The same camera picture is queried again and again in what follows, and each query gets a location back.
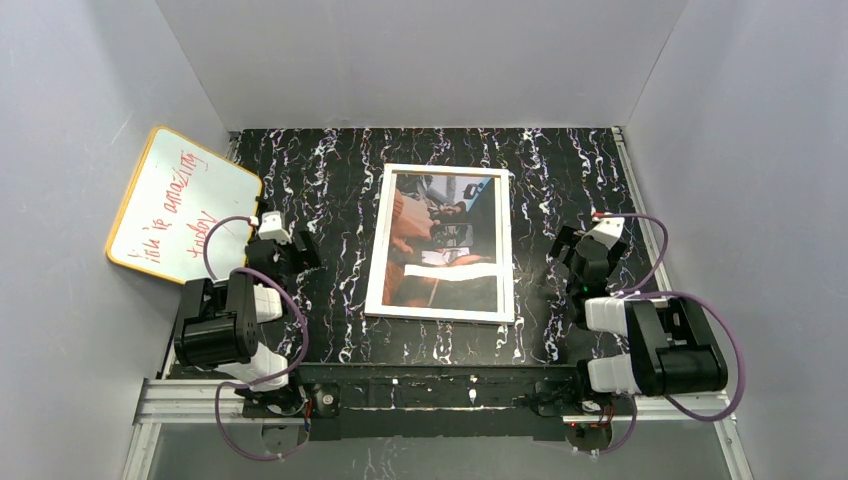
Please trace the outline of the wooden picture frame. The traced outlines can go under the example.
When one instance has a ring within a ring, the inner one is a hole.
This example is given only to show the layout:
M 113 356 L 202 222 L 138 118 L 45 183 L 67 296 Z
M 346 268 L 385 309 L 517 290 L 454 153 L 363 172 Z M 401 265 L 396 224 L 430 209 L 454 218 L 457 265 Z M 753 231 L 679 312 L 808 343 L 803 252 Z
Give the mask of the wooden picture frame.
M 513 323 L 511 213 L 505 169 L 386 165 L 366 315 Z

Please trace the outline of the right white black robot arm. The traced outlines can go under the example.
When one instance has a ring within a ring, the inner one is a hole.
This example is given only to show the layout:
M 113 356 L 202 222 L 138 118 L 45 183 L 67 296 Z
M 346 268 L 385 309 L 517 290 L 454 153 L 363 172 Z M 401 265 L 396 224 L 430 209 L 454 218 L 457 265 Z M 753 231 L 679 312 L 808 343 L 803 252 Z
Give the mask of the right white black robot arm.
M 629 350 L 577 363 L 570 396 L 577 402 L 614 394 L 672 396 L 723 390 L 728 365 L 706 314 L 676 295 L 615 296 L 608 280 L 625 250 L 623 224 L 605 220 L 588 231 L 562 227 L 549 255 L 568 271 L 565 316 L 576 326 L 627 340 Z

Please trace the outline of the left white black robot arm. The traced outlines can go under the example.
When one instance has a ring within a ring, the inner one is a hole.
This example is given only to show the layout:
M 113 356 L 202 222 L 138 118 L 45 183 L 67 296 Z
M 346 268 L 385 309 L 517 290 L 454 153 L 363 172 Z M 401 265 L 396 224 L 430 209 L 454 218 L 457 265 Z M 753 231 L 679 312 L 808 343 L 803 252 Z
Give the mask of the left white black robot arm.
M 318 267 L 320 259 L 310 233 L 298 236 L 286 244 L 254 237 L 245 248 L 247 265 L 227 279 L 186 282 L 173 345 L 181 365 L 230 376 L 230 388 L 246 402 L 276 415 L 308 417 L 315 388 L 303 385 L 292 369 L 308 349 L 308 323 L 286 288 L 298 274 Z M 293 360 L 260 339 L 261 325 L 279 320 L 293 320 L 301 328 L 303 346 Z

